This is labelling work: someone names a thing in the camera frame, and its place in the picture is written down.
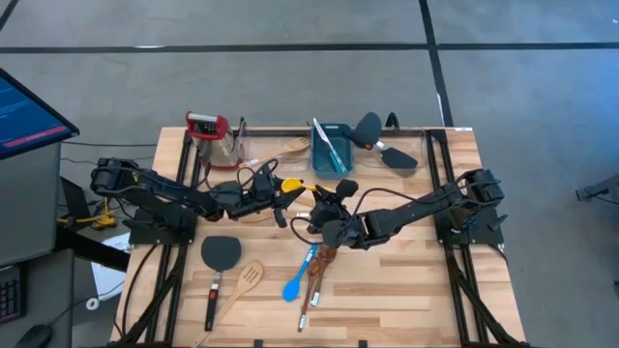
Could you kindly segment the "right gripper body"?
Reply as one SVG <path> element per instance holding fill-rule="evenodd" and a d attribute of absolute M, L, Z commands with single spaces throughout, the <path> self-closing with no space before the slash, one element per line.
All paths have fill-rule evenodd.
<path fill-rule="evenodd" d="M 326 187 L 317 185 L 317 190 L 321 193 Z M 326 222 L 331 220 L 346 220 L 351 217 L 351 214 L 347 211 L 347 208 L 343 205 L 343 199 L 352 197 L 358 190 L 358 184 L 355 181 L 342 179 L 335 192 L 339 196 L 337 202 L 323 201 L 318 206 L 310 211 L 310 221 L 316 227 L 322 227 Z"/>

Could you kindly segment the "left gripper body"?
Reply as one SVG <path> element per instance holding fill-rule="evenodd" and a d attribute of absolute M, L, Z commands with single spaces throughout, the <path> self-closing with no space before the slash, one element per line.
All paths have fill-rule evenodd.
<path fill-rule="evenodd" d="M 282 179 L 275 176 L 271 166 L 261 166 L 251 175 L 250 182 L 251 186 L 248 189 L 240 186 L 239 198 L 230 208 L 226 208 L 228 217 L 238 220 L 271 209 L 278 227 L 286 227 L 280 190 Z"/>

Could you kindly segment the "yellow silicone spoon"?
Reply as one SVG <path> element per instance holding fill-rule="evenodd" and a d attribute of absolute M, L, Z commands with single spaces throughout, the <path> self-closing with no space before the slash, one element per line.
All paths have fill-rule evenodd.
<path fill-rule="evenodd" d="M 304 181 L 297 178 L 286 178 L 280 185 L 280 190 L 284 193 L 293 191 L 309 190 L 317 191 L 317 186 L 308 186 L 304 184 Z"/>

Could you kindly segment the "wooden spork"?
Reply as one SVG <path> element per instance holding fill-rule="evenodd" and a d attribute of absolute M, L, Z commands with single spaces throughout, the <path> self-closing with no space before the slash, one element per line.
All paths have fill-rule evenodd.
<path fill-rule="evenodd" d="M 271 160 L 283 155 L 287 155 L 290 153 L 299 152 L 305 150 L 310 145 L 310 140 L 307 137 L 297 137 L 287 141 L 284 145 L 279 147 L 277 150 L 273 150 L 267 154 L 263 154 L 256 159 L 249 159 L 242 162 L 239 167 L 246 168 L 252 167 L 261 162 Z"/>

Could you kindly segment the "black round-head spatula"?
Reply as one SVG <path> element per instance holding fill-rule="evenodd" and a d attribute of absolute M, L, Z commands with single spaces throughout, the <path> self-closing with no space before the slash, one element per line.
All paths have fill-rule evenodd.
<path fill-rule="evenodd" d="M 241 257 L 240 240 L 229 236 L 209 236 L 201 245 L 201 257 L 204 264 L 215 271 L 208 294 L 204 330 L 210 332 L 215 324 L 215 314 L 219 297 L 219 287 L 224 271 L 232 269 Z"/>
<path fill-rule="evenodd" d="M 373 113 L 367 113 L 362 120 L 349 133 L 349 139 L 359 148 L 371 150 L 378 142 L 382 132 L 380 117 Z"/>

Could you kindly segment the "black rectangular-head spatula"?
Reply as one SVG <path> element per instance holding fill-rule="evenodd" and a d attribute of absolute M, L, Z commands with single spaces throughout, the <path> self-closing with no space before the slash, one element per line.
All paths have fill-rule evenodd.
<path fill-rule="evenodd" d="M 411 170 L 418 166 L 418 162 L 410 155 L 403 153 L 394 147 L 387 147 L 378 138 L 357 137 L 349 135 L 348 138 L 359 148 L 375 153 L 380 160 L 391 169 Z"/>

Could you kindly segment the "blue silicone spoon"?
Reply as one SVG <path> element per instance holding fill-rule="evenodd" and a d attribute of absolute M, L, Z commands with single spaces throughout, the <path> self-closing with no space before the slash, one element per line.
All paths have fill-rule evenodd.
<path fill-rule="evenodd" d="M 310 260 L 316 254 L 317 251 L 318 251 L 318 246 L 312 246 L 310 248 L 310 250 L 307 253 L 307 255 L 306 255 L 305 259 L 304 259 L 304 262 L 302 263 L 298 273 L 295 275 L 294 278 L 289 280 L 286 283 L 286 285 L 284 286 L 284 288 L 282 290 L 282 298 L 286 302 L 293 302 L 298 297 L 299 291 L 300 291 L 300 286 L 301 286 L 301 279 L 302 279 L 302 277 L 303 277 L 307 267 L 310 264 Z"/>

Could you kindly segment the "long dark wooden spoon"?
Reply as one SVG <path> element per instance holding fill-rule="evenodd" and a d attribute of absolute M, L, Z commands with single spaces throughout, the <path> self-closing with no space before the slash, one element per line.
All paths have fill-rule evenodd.
<path fill-rule="evenodd" d="M 299 317 L 299 322 L 297 325 L 297 332 L 300 333 L 303 329 L 304 326 L 306 324 L 306 319 L 307 319 L 307 312 L 310 306 L 310 300 L 312 298 L 313 292 L 314 292 L 314 288 L 315 285 L 318 281 L 318 279 L 320 279 L 320 277 L 322 276 L 322 273 L 324 271 L 324 263 L 321 261 L 312 261 L 309 264 L 309 269 L 308 269 L 308 286 L 307 286 L 307 291 L 306 291 L 306 296 L 304 298 L 304 302 L 303 305 L 301 307 L 301 313 L 300 313 L 300 317 Z"/>

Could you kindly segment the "teal plastic bin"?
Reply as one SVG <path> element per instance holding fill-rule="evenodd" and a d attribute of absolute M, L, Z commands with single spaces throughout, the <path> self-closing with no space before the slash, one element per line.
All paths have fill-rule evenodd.
<path fill-rule="evenodd" d="M 347 172 L 339 173 L 334 168 L 334 161 L 328 145 L 320 137 L 315 127 L 311 128 L 311 167 L 317 178 L 322 180 L 338 180 L 345 178 L 354 168 L 354 151 L 352 142 L 344 135 L 351 127 L 342 123 L 321 123 L 321 128 L 343 162 Z"/>

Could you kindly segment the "clear plastic bin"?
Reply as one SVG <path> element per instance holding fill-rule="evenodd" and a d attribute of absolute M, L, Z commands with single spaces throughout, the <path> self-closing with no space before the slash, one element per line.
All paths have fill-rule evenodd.
<path fill-rule="evenodd" d="M 256 159 L 263 154 L 267 154 L 273 150 L 277 150 L 284 145 L 287 141 L 297 137 L 307 137 L 310 140 L 310 127 L 309 126 L 273 126 L 273 127 L 259 127 L 259 126 L 247 126 L 245 128 L 246 140 L 250 146 L 254 145 L 255 150 L 248 150 L 247 155 L 242 159 L 241 163 L 246 160 Z M 305 150 L 283 155 L 272 160 L 285 160 L 286 158 L 296 158 L 303 154 L 310 148 L 310 145 Z"/>
<path fill-rule="evenodd" d="M 363 170 L 378 172 L 379 176 L 398 178 L 404 181 L 417 180 L 428 176 L 427 133 L 421 129 L 412 131 L 383 129 L 378 139 L 384 149 L 395 148 L 417 161 L 412 169 L 390 168 L 379 154 L 370 150 L 356 148 L 355 165 Z"/>

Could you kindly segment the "wooden slotted spoon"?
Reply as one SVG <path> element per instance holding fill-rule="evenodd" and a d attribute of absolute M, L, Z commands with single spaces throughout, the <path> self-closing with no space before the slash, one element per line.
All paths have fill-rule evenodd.
<path fill-rule="evenodd" d="M 236 286 L 227 301 L 216 312 L 214 326 L 217 326 L 226 313 L 233 307 L 235 302 L 254 288 L 261 280 L 264 274 L 264 268 L 258 261 L 251 261 L 237 278 Z"/>

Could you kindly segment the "white paper sheet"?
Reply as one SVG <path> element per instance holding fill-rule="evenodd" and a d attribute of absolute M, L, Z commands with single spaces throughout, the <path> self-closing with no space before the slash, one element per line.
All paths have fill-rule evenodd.
<path fill-rule="evenodd" d="M 125 233 L 119 236 L 111 237 L 103 240 L 103 244 L 108 247 L 130 253 L 132 245 L 129 242 L 130 234 Z M 125 282 L 126 272 L 117 271 L 101 264 L 92 262 L 91 268 L 97 289 L 97 298 L 99 302 L 104 302 L 122 292 L 122 286 Z"/>

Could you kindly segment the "grey cabinet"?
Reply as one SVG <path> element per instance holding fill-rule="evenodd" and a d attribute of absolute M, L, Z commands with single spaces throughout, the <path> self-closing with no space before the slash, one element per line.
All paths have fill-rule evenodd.
<path fill-rule="evenodd" d="M 0 267 L 52 252 L 61 146 L 0 160 Z"/>

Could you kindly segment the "grey desk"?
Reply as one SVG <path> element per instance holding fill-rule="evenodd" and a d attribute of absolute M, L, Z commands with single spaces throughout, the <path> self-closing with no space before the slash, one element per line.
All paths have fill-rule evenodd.
<path fill-rule="evenodd" d="M 73 315 L 66 309 L 74 299 L 74 253 L 54 252 L 21 264 L 25 276 L 24 317 L 0 325 L 0 348 L 14 348 L 35 325 L 51 323 L 45 348 L 72 348 Z"/>

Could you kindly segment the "computer monitor blue screen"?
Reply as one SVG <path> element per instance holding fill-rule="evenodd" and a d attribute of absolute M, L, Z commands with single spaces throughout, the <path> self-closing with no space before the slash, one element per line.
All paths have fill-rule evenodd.
<path fill-rule="evenodd" d="M 76 125 L 0 68 L 0 160 L 79 134 Z"/>

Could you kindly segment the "black computer mouse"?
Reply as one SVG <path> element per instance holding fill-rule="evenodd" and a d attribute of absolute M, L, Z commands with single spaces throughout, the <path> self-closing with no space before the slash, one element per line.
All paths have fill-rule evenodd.
<path fill-rule="evenodd" d="M 52 338 L 49 325 L 38 324 L 31 327 L 15 344 L 15 348 L 46 348 Z"/>

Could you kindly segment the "computer keyboard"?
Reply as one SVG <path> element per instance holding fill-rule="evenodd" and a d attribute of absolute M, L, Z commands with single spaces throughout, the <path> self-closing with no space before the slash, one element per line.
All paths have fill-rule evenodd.
<path fill-rule="evenodd" d="M 25 280 L 19 266 L 0 268 L 0 325 L 26 314 Z"/>

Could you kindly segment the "black floor stand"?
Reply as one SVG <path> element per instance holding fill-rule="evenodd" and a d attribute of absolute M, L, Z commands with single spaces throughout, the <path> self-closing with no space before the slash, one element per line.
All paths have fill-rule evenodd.
<path fill-rule="evenodd" d="M 575 194 L 578 201 L 586 202 L 599 199 L 605 203 L 619 205 L 619 174 L 592 186 L 577 189 Z"/>

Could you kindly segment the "black aluminium table frame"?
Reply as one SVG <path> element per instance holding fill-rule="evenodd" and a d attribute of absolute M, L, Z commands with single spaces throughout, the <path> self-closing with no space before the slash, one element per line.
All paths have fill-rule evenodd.
<path fill-rule="evenodd" d="M 427 154 L 429 171 L 425 178 L 404 181 L 379 176 L 355 165 L 350 178 L 360 190 L 344 203 L 353 208 L 366 189 L 382 187 L 410 196 L 421 196 L 438 184 L 446 184 L 467 169 L 481 168 L 475 136 L 470 129 L 429 128 Z M 439 244 L 438 220 L 426 217 L 402 232 L 388 244 L 369 251 L 340 248 L 327 267 L 318 306 L 309 306 L 306 325 L 297 332 L 301 307 L 307 291 L 303 276 L 299 300 L 286 302 L 282 290 L 299 271 L 302 257 L 310 246 L 293 236 L 289 226 L 279 228 L 275 219 L 242 223 L 224 218 L 218 222 L 199 217 L 193 244 L 188 246 L 176 311 L 173 347 L 192 346 L 196 338 L 209 334 L 205 347 L 250 347 L 258 339 L 268 347 L 353 347 L 366 340 L 368 347 L 463 347 L 461 338 L 480 339 L 477 320 L 463 290 L 449 280 L 446 247 Z M 200 246 L 211 235 L 237 237 L 241 241 L 240 262 L 223 273 L 220 304 L 232 293 L 240 272 L 251 261 L 259 261 L 264 274 L 258 284 L 240 297 L 212 333 L 203 332 L 207 293 L 215 271 L 204 264 Z M 158 246 L 146 259 L 137 275 L 127 309 L 131 281 L 150 246 L 133 249 L 126 281 L 118 305 L 116 321 L 127 334 L 131 325 L 152 301 L 162 258 Z M 482 301 L 503 329 L 516 341 L 524 341 L 508 264 L 491 246 L 480 241 L 469 251 L 452 254 L 464 270 L 461 256 L 472 262 Z"/>

